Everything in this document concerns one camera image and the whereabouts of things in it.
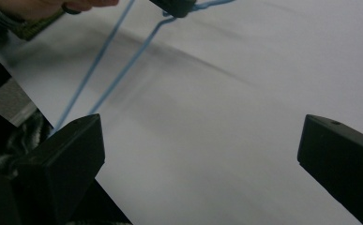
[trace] black block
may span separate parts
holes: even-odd
[[[363,223],[363,134],[342,123],[307,115],[300,165]]]
[[[104,163],[99,115],[75,120],[18,165],[20,183],[48,224],[65,224]]]
[[[150,0],[176,18],[184,18],[195,6],[196,0]]]

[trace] blue string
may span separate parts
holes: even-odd
[[[131,57],[129,62],[126,64],[126,66],[120,71],[119,75],[114,79],[114,81],[111,83],[111,85],[107,88],[107,90],[102,94],[102,96],[99,98],[97,103],[91,108],[90,112],[88,114],[93,114],[97,111],[99,106],[101,106],[102,102],[112,93],[112,91],[115,89],[115,87],[120,83],[120,81],[125,77],[125,75],[128,73],[130,68],[134,65],[134,63],[137,61],[137,59],[140,57],[140,55],[144,52],[144,50],[149,46],[152,39],[155,37],[155,34],[158,32],[158,30],[162,27],[162,25],[174,22],[176,18],[167,19],[164,21],[161,21],[157,24],[155,29],[152,31],[152,33],[148,36],[148,38],[144,41],[141,48]]]
[[[75,104],[76,100],[79,98],[79,95],[84,90],[85,86],[87,85],[88,81],[90,80],[91,76],[93,75],[94,70],[96,69],[97,65],[99,64],[99,62],[102,59],[102,56],[105,54],[106,50],[108,49],[109,45],[111,44],[114,36],[116,35],[117,31],[120,28],[120,25],[126,19],[126,16],[128,15],[133,4],[134,4],[134,0],[129,0],[128,5],[126,6],[125,10],[123,11],[123,13],[120,16],[119,20],[117,21],[116,25],[113,27],[112,32],[105,40],[105,43],[102,45],[101,49],[99,50],[99,53],[96,56],[93,64],[88,69],[87,73],[85,74],[84,78],[82,79],[81,84],[79,85],[78,89],[76,90],[75,94],[73,95],[72,99],[70,100],[68,106],[62,113],[60,119],[58,120],[56,126],[54,127],[52,134],[55,133],[64,124],[64,121],[67,119],[67,117],[70,113],[70,110],[73,108],[73,105]]]
[[[209,7],[218,6],[222,4],[227,4],[230,2],[233,2],[234,0],[213,0],[201,4],[196,4],[193,7],[194,11],[203,10]],[[96,102],[96,104],[91,108],[90,112],[88,114],[95,113],[98,108],[101,106],[101,104],[104,102],[104,100],[112,93],[112,91],[115,89],[115,87],[120,83],[120,81],[125,77],[127,72],[130,70],[130,68],[134,65],[134,63],[137,61],[137,59],[140,57],[140,55],[144,52],[144,50],[148,47],[148,45],[151,43],[152,39],[154,38],[155,34],[158,32],[158,30],[162,27],[162,25],[174,22],[176,18],[167,19],[164,21],[161,21],[157,24],[155,29],[152,31],[152,33],[148,36],[148,38],[145,40],[144,44],[141,46],[141,48],[132,56],[132,58],[129,60],[129,62],[126,64],[126,66],[120,71],[119,75],[113,80],[111,85],[107,88],[107,90],[104,92],[104,94],[99,98],[99,100]]]
[[[209,2],[196,4],[191,12],[199,11],[203,9],[207,9],[209,7],[223,5],[227,3],[231,3],[234,0],[212,0]],[[89,79],[91,78],[94,70],[96,69],[97,65],[99,64],[103,54],[105,54],[106,50],[108,49],[109,44],[112,42],[113,37],[117,33],[121,23],[125,20],[127,14],[129,13],[129,10],[131,9],[131,6],[133,5],[134,0],[130,0],[128,6],[123,11],[119,21],[116,23],[115,27],[113,28],[113,31],[106,39],[104,45],[102,46],[101,50],[99,51],[98,55],[96,56],[96,59],[94,60],[92,66],[88,69],[87,74],[83,78],[81,84],[79,85],[77,91],[75,92],[74,96],[72,97],[71,101],[69,102],[68,106],[66,107],[64,113],[61,115],[57,125],[55,126],[52,134],[54,134],[59,128],[62,127],[64,121],[67,119],[70,110],[72,109],[73,105],[75,104],[76,100],[78,99],[81,92],[84,90],[86,84],[88,83]],[[163,12],[164,17],[170,16],[167,12]],[[159,22],[155,29],[151,32],[151,34],[148,36],[148,38],[144,41],[143,45],[140,47],[140,49],[131,57],[129,62],[126,64],[126,66],[120,71],[120,73],[117,75],[117,77],[113,80],[113,82],[110,84],[110,86],[105,90],[105,92],[102,94],[102,96],[99,98],[99,100],[96,102],[96,104],[91,108],[90,112],[88,114],[95,113],[98,108],[101,106],[101,104],[104,102],[104,100],[112,93],[112,91],[115,89],[115,87],[121,82],[121,80],[126,76],[128,71],[131,69],[131,67],[134,65],[134,63],[138,60],[138,58],[141,56],[141,54],[145,51],[145,49],[149,46],[152,39],[155,37],[158,30],[162,27],[162,25],[167,23],[172,23],[176,20],[176,18],[167,19],[164,21]]]

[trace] hand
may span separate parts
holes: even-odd
[[[48,18],[66,3],[75,11],[88,11],[93,7],[116,6],[119,0],[0,0],[0,10],[10,17],[21,20]]]

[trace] white sheet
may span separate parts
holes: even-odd
[[[126,3],[0,47],[53,123]],[[69,120],[161,19],[136,3]],[[363,0],[239,0],[166,25],[154,42],[99,110],[98,180],[134,224],[359,224],[296,153],[307,113],[363,132]]]

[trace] blue cord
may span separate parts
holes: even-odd
[[[209,2],[205,2],[205,3],[201,3],[201,4],[196,4],[193,7],[193,9],[192,9],[191,12],[203,10],[203,9],[206,9],[206,8],[209,8],[209,7],[213,7],[213,6],[218,6],[218,5],[222,5],[222,4],[231,3],[233,1],[234,0],[212,0],[212,1],[209,1]],[[85,75],[85,77],[83,78],[83,80],[82,80],[80,86],[78,87],[75,95],[72,97],[72,99],[69,102],[68,106],[66,107],[64,113],[61,115],[61,117],[60,117],[57,125],[55,126],[52,134],[54,134],[59,128],[62,127],[64,121],[66,120],[66,118],[68,117],[68,115],[70,113],[70,110],[72,109],[72,107],[75,104],[76,100],[78,99],[79,95],[81,94],[81,92],[85,88],[86,84],[88,83],[88,81],[89,81],[90,77],[92,76],[94,70],[96,69],[97,65],[99,64],[99,61],[101,60],[103,54],[108,49],[109,44],[112,42],[113,37],[117,33],[117,31],[118,31],[121,23],[125,20],[127,14],[129,13],[129,10],[131,9],[131,6],[132,6],[133,3],[134,3],[134,0],[130,0],[129,1],[128,6],[126,7],[126,9],[124,10],[124,12],[122,13],[119,21],[116,23],[115,27],[113,28],[113,31],[111,32],[111,34],[106,39],[104,45],[102,46],[102,48],[99,51],[96,59],[94,60],[94,63],[88,69],[88,72]],[[167,12],[163,12],[163,16],[164,17],[168,17],[170,15]],[[99,98],[99,100],[93,106],[93,108],[91,108],[91,110],[90,110],[90,112],[88,114],[93,114],[93,113],[95,113],[98,110],[98,108],[102,105],[102,103],[104,102],[104,100],[112,93],[112,91],[115,89],[115,87],[126,76],[126,74],[131,69],[131,67],[134,65],[134,63],[138,60],[138,58],[141,56],[141,54],[149,46],[149,44],[151,43],[152,39],[155,37],[156,33],[162,27],[162,25],[167,24],[167,23],[174,22],[175,20],[176,20],[176,18],[167,19],[167,20],[164,20],[164,21],[159,22],[156,25],[155,29],[146,38],[146,40],[144,41],[144,43],[140,47],[140,49],[131,57],[131,59],[129,60],[129,62],[126,64],[126,66],[122,69],[122,71],[120,71],[119,75],[117,75],[117,77],[113,80],[113,82],[111,83],[111,85],[105,90],[105,92],[102,94],[102,96]]]
[[[209,7],[218,6],[222,4],[227,4],[230,2],[233,2],[234,0],[213,0],[201,4],[196,4],[193,7],[194,11],[203,10]],[[158,30],[162,27],[162,25],[174,22],[176,18],[167,19],[164,21],[161,21],[157,24],[155,29],[152,31],[152,33],[148,36],[148,38],[145,40],[144,44],[141,46],[141,48],[132,56],[132,58],[129,60],[129,62],[126,64],[126,66],[120,71],[119,75],[113,80],[111,85],[107,88],[107,90],[102,94],[102,96],[99,98],[97,103],[94,105],[94,107],[90,110],[88,114],[95,113],[98,108],[101,106],[101,104],[104,102],[104,100],[112,93],[112,91],[115,89],[115,87],[120,83],[120,81],[125,77],[129,69],[134,65],[134,63],[137,61],[137,59],[140,57],[140,55],[144,52],[144,50],[148,47],[148,45],[151,43],[152,39],[154,38],[155,34],[158,32]]]
[[[102,59],[102,56],[105,54],[106,50],[108,49],[109,45],[111,44],[114,36],[116,35],[117,31],[120,28],[120,25],[126,19],[126,16],[128,15],[133,4],[134,4],[134,0],[129,0],[129,4],[126,6],[125,10],[123,11],[122,15],[120,16],[119,20],[117,21],[116,25],[114,26],[111,34],[107,37],[107,39],[105,40],[105,43],[102,45],[93,64],[88,69],[87,73],[85,74],[84,78],[82,79],[81,84],[79,85],[78,89],[76,90],[75,94],[73,95],[72,99],[70,100],[68,106],[62,113],[56,126],[54,127],[52,134],[55,133],[64,124],[64,121],[67,119],[67,117],[70,113],[70,110],[73,108],[73,105],[75,104],[76,100],[79,98],[79,95],[84,90],[85,86],[87,85],[88,81],[90,80],[91,76],[93,75],[94,70],[96,69],[97,65],[99,64],[100,60]]]
[[[155,29],[152,31],[152,33],[148,36],[148,38],[144,41],[141,48],[131,57],[129,62],[126,64],[126,66],[120,71],[119,75],[114,79],[114,81],[111,83],[111,85],[108,87],[108,89],[102,94],[102,96],[99,98],[97,103],[91,108],[90,112],[88,114],[93,114],[97,111],[99,106],[101,106],[102,102],[112,93],[112,91],[115,89],[115,87],[120,83],[120,81],[125,77],[127,72],[130,70],[130,68],[134,65],[134,63],[137,61],[137,59],[140,57],[140,55],[144,52],[144,50],[149,46],[152,39],[155,37],[155,34],[158,32],[158,30],[162,27],[162,25],[171,23],[175,21],[176,18],[167,19],[164,21],[161,21],[157,24]]]

